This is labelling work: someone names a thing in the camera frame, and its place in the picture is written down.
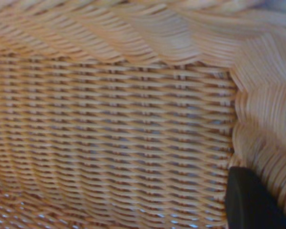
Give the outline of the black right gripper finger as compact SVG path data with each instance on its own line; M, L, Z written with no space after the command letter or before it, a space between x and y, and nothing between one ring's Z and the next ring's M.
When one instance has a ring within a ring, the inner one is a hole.
M225 196L229 229L286 229L286 215L261 179L245 167L231 167Z

